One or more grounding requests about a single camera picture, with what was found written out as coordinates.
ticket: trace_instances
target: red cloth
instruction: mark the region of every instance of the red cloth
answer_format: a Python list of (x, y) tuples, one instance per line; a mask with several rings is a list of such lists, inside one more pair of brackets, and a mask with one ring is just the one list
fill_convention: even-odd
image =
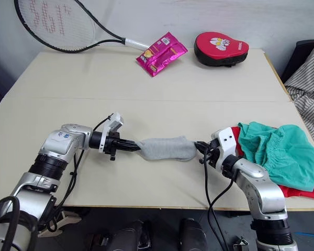
[[(239, 127), (232, 127), (231, 128), (232, 133), (234, 134), (234, 137), (236, 139), (236, 150), (239, 155), (243, 156), (244, 152), (242, 151), (241, 145), (239, 144), (239, 136), (240, 136), (240, 131), (241, 129)], [(313, 192), (306, 192), (306, 191), (301, 191), (295, 188), (291, 187), (285, 187), (282, 185), (279, 185), (281, 190), (283, 191), (283, 194), (286, 198), (291, 197), (291, 196), (304, 196), (308, 198), (313, 198), (314, 199), (314, 190)]]

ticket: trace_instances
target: snack bag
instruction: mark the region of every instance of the snack bag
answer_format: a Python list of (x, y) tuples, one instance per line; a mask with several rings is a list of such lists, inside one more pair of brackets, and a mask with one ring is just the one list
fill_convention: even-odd
[(136, 60), (153, 77), (186, 52), (187, 49), (168, 32)]

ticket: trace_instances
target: table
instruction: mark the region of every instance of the table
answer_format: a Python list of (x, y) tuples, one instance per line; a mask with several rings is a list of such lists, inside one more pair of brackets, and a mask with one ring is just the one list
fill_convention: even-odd
[[(193, 50), (151, 78), (135, 63), (138, 51), (99, 47), (81, 54), (45, 49), (0, 104), (0, 198), (10, 194), (28, 171), (48, 134), (64, 123), (93, 127), (119, 111), (124, 139), (172, 138), (209, 141), (211, 133), (238, 122), (307, 129), (262, 50), (232, 68), (199, 64)], [(116, 160), (89, 150), (78, 171), (67, 206), (207, 208), (204, 170), (198, 160), (145, 161), (118, 151)], [(55, 196), (69, 183), (68, 165)], [(229, 183), (209, 169), (213, 198)], [(287, 199), (288, 210), (314, 210), (314, 200)], [(216, 203), (220, 210), (248, 210), (233, 186)]]

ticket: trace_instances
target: green cloth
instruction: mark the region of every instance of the green cloth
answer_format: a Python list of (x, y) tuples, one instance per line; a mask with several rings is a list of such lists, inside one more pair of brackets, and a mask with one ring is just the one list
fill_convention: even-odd
[(275, 129), (257, 122), (238, 126), (246, 159), (266, 168), (279, 185), (313, 191), (314, 147), (301, 128), (287, 124)]

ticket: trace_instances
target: racket strings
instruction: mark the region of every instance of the racket strings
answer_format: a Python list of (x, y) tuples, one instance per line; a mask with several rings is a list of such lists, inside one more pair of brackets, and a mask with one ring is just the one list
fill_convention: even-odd
[(75, 0), (16, 0), (16, 2), (24, 23), (33, 36), (41, 40), (40, 42), (55, 47), (54, 49), (79, 51), (102, 42), (120, 42), (113, 39), (97, 40), (98, 26)]

